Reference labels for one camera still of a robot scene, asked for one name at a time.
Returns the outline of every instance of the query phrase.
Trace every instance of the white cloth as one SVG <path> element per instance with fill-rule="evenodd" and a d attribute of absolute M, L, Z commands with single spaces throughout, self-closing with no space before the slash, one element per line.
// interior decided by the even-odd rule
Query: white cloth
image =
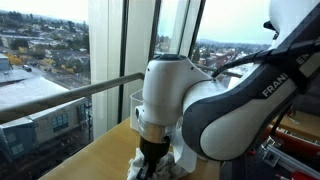
<path fill-rule="evenodd" d="M 136 157 L 130 159 L 130 169 L 127 180 L 135 180 L 140 168 L 143 166 L 143 154 L 140 148 L 136 149 Z M 188 172 L 174 162 L 171 152 L 160 159 L 156 171 L 153 173 L 152 180 L 176 180 L 187 175 Z"/>

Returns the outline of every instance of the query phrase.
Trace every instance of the cloudy sky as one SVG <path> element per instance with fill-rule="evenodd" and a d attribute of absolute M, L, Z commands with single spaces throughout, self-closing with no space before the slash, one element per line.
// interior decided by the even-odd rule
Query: cloudy sky
<path fill-rule="evenodd" d="M 178 0 L 163 0 L 160 35 L 172 36 L 177 8 Z M 0 9 L 88 22 L 88 0 L 0 0 Z M 269 0 L 207 0 L 198 39 L 271 44 L 268 15 Z"/>

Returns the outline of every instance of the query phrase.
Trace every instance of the handrail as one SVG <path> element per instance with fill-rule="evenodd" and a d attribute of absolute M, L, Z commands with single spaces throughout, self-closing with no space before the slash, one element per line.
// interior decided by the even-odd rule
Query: handrail
<path fill-rule="evenodd" d="M 15 105 L 13 107 L 0 109 L 0 124 L 10 122 L 18 118 L 25 117 L 37 113 L 39 111 L 43 111 L 82 97 L 87 97 L 89 95 L 138 79 L 143 80 L 144 74 L 135 73 L 128 76 L 119 77 L 113 80 L 83 86 L 77 89 L 72 89 L 63 93 Z"/>
<path fill-rule="evenodd" d="M 203 66 L 203 65 L 200 65 L 200 64 L 194 64 L 194 65 L 197 66 L 198 68 L 205 69 L 205 70 L 208 70 L 208 71 L 216 71 L 217 70 L 216 68 Z M 234 76 L 234 77 L 237 77 L 237 78 L 241 78 L 242 77 L 242 75 L 240 75 L 240 74 L 227 72 L 227 71 L 224 71 L 221 74 L 224 74 L 224 75 L 227 75 L 227 76 Z"/>

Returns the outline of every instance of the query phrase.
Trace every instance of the sky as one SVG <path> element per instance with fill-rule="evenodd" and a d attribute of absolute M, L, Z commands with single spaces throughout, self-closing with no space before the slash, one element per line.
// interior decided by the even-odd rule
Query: sky
<path fill-rule="evenodd" d="M 0 9 L 88 22 L 89 0 L 0 0 Z M 172 36 L 179 0 L 163 0 L 158 33 Z M 274 32 L 264 29 L 269 0 L 207 0 L 197 39 L 271 44 Z"/>

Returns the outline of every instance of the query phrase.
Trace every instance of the wooden table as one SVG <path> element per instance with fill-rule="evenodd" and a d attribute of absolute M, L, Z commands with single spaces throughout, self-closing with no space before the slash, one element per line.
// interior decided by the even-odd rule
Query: wooden table
<path fill-rule="evenodd" d="M 130 128 L 129 119 L 89 144 L 41 179 L 127 179 L 128 161 L 139 147 L 139 133 Z M 220 163 L 197 160 L 196 170 L 181 179 L 219 179 Z"/>
<path fill-rule="evenodd" d="M 292 116 L 292 118 L 300 122 L 300 124 L 295 124 L 289 117 L 285 116 L 279 127 L 320 141 L 320 117 L 297 111 L 296 115 Z"/>

